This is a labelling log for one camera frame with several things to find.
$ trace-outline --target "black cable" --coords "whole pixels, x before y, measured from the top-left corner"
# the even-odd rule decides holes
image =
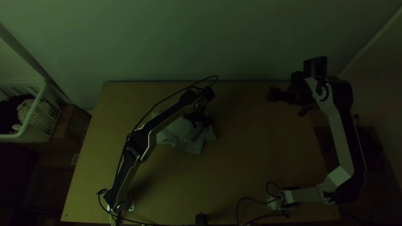
[[[280,198],[279,195],[272,195],[272,194],[269,192],[269,190],[268,190],[268,185],[269,185],[269,184],[274,185],[279,191],[281,190],[281,188],[280,188],[275,182],[273,182],[273,181],[268,181],[268,182],[265,184],[265,190],[267,191],[267,193],[268,193],[270,196],[274,197],[274,198]],[[283,195],[283,192],[279,192],[279,194],[282,196],[282,205],[283,205],[283,204],[285,203],[285,195]]]
[[[274,185],[274,186],[278,189],[278,191],[281,190],[280,187],[279,187],[277,184],[275,184],[275,183],[272,182],[272,181],[268,181],[268,182],[265,184],[265,190],[267,191],[267,193],[268,193],[270,196],[272,196],[272,197],[279,197],[278,195],[272,195],[272,194],[269,192],[269,190],[268,190],[268,185],[269,185],[269,184]]]
[[[242,224],[241,226],[248,225],[248,224],[253,223],[254,221],[258,221],[258,220],[260,220],[260,219],[264,219],[264,218],[268,218],[268,217],[274,217],[274,216],[285,216],[285,217],[289,217],[289,216],[287,216],[287,215],[284,214],[284,213],[281,213],[281,214],[264,215],[264,216],[260,216],[260,217],[254,218],[254,219],[248,221],[247,223]]]
[[[198,84],[198,83],[200,83],[200,82],[202,82],[202,81],[205,81],[205,80],[210,79],[210,78],[213,78],[213,77],[216,77],[216,79],[215,79],[215,81],[211,84],[210,87],[212,87],[212,86],[215,84],[215,82],[218,80],[218,76],[217,76],[217,75],[212,75],[212,76],[206,77],[206,78],[204,78],[204,79],[201,79],[201,80],[199,80],[198,82],[195,82],[195,83],[189,85],[188,87],[186,87],[186,88],[184,88],[184,89],[181,89],[181,90],[179,90],[179,91],[173,93],[172,95],[166,97],[165,99],[159,101],[158,103],[156,103],[156,104],[139,120],[139,122],[135,125],[134,129],[131,131],[130,135],[132,135],[132,134],[134,133],[134,131],[137,129],[137,127],[140,125],[140,123],[144,120],[144,118],[145,118],[147,115],[149,115],[149,113],[151,113],[151,111],[152,111],[156,106],[158,106],[160,103],[164,102],[165,100],[171,98],[172,96],[174,96],[174,95],[176,95],[176,94],[178,94],[178,93],[180,93],[180,92],[182,92],[182,91],[185,91],[185,90],[188,90],[188,89],[191,89],[191,88],[195,87],[196,84]]]
[[[183,88],[183,89],[181,89],[181,90],[179,90],[179,91],[177,91],[177,92],[171,94],[170,96],[166,97],[165,99],[159,101],[158,103],[156,103],[156,104],[139,120],[139,122],[135,125],[134,129],[133,129],[133,130],[131,131],[131,133],[127,136],[127,138],[126,138],[126,143],[127,143],[127,141],[129,140],[129,138],[132,136],[132,134],[135,132],[135,130],[138,128],[138,126],[140,125],[140,123],[149,115],[149,113],[151,113],[151,111],[152,111],[156,106],[158,106],[160,103],[166,101],[167,99],[173,97],[174,95],[176,95],[176,94],[178,94],[178,93],[180,93],[180,92],[182,92],[182,91],[191,89],[191,88],[196,88],[197,91],[198,91],[198,93],[199,93],[199,90],[202,90],[202,88],[196,87],[195,85],[198,84],[198,83],[200,83],[200,82],[202,82],[202,81],[205,81],[205,80],[207,80],[207,79],[213,78],[213,77],[216,77],[216,79],[215,79],[215,80],[213,81],[213,83],[211,84],[210,87],[212,87],[212,86],[215,84],[215,82],[218,80],[218,78],[219,78],[217,75],[212,75],[212,76],[206,77],[206,78],[204,78],[204,79],[201,79],[201,80],[199,80],[199,81],[197,81],[197,82],[191,84],[190,86],[188,86],[188,87],[186,87],[186,88]],[[123,152],[124,152],[124,150],[121,152],[121,155],[120,155],[120,159],[119,159],[119,163],[118,163],[118,165],[117,165],[116,174],[115,174],[115,176],[114,176],[113,184],[116,183],[117,174],[119,173],[120,164],[121,164],[121,161],[122,161],[122,159],[123,159]]]
[[[268,202],[260,202],[260,201],[257,201],[257,200],[255,200],[255,199],[253,199],[253,198],[250,198],[250,197],[243,197],[243,198],[241,198],[241,199],[239,200],[239,202],[237,203],[237,206],[236,206],[236,222],[237,222],[237,225],[239,225],[239,226],[240,226],[239,215],[238,215],[238,212],[239,212],[239,205],[240,205],[241,201],[246,200],[246,199],[247,199],[247,200],[254,201],[254,202],[259,203],[259,204],[268,204],[268,203],[271,203],[271,202],[273,202],[273,201],[279,200],[280,198],[276,198],[276,199],[273,199],[273,200],[268,201]]]

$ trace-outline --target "white cloth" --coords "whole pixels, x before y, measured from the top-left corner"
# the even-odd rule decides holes
[[[151,114],[152,118],[157,115],[159,113]],[[156,135],[156,143],[171,144],[186,152],[201,154],[204,141],[214,141],[216,136],[212,125],[206,128],[201,122],[196,124],[194,128],[189,120],[181,116]]]

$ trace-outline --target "wall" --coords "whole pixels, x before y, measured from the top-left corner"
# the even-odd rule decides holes
[[[2,0],[0,21],[91,109],[111,80],[288,80],[321,55],[335,75],[401,2]]]
[[[352,84],[353,113],[374,125],[402,187],[402,16],[342,75]]]
[[[0,82],[43,77],[0,38]]]

